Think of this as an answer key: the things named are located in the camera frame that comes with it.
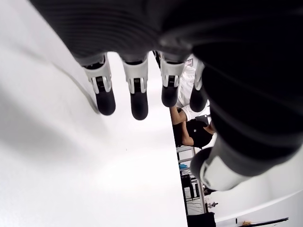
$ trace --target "white wall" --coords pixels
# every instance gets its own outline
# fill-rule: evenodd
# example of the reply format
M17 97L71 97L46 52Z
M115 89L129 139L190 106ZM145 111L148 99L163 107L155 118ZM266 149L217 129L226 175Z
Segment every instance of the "white wall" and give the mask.
M303 148L290 161L276 166L226 192L214 192L208 199L216 220L225 220L258 209L262 204L303 189Z
M237 216L237 225L235 224L235 218L217 222L216 225L217 227L236 227L240 226L243 221L263 222L289 217L289 220L280 223L279 227L301 227L303 221L302 210L303 191L300 191L272 205L263 207L242 216Z

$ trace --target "black t-shirt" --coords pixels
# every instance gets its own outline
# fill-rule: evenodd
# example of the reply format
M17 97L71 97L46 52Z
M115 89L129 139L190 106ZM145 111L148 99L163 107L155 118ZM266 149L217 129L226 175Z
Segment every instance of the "black t-shirt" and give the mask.
M193 147L202 148L205 145L209 144L210 140L212 139L213 135L208 133L203 127L207 125L196 119L190 120L186 122L186 128L188 134L191 138L193 138L194 145ZM174 130L174 137L176 147L182 146L182 126L181 124L173 125Z

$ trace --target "human arm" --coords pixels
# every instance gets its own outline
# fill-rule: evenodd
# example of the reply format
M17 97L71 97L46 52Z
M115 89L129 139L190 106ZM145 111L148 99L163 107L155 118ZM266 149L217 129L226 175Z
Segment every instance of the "human arm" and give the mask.
M182 128L182 144L185 146L193 146L194 140L189 136L189 133L186 128L186 122L181 123Z
M207 127L203 127L203 128L212 135L216 132L212 121L209 123L209 125Z
M174 106L174 107L170 107L169 111L170 111L171 122L173 125L179 124L181 122L185 122L187 120L186 114L184 113L183 110L181 110L181 112L178 113L177 108Z

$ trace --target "robotic hand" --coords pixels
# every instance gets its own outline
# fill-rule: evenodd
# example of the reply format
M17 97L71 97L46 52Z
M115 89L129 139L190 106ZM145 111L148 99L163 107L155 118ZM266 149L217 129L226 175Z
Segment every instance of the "robotic hand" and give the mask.
M260 0L31 0L84 68L100 112L115 111L107 52L119 53L134 118L148 114L147 58L161 52L162 102L173 106L184 62L197 67L190 106L207 99L218 133L192 161L228 190L289 160L303 140L303 4Z

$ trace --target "desk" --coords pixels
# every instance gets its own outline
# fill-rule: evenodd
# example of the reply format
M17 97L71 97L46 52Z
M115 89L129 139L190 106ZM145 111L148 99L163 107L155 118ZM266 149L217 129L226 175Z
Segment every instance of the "desk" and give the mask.
M132 117L116 53L108 54L116 111L102 116L83 70L28 2L2 1L0 16L10 37L0 37L0 226L186 227L152 53L148 117Z
M192 158L196 155L196 151L195 151L194 147L182 146L182 147L177 148L177 153L178 154L180 152L183 152L183 151L191 151L192 157L181 159L181 160L178 161L179 163L184 163L184 162L187 162L187 161L191 161ZM181 175L182 175L183 171L186 171L187 174L191 175L190 167L180 169ZM205 199L204 199L205 196L204 196L203 184L201 183L201 181L197 180L197 185L198 185L198 188L199 188L201 212L202 212L202 214L205 214L207 212L207 210L206 210L206 207L205 207ZM186 201L186 199L185 199L185 197L186 197L185 191L183 191L183 196L184 196L184 202L185 203L189 202L189 201Z

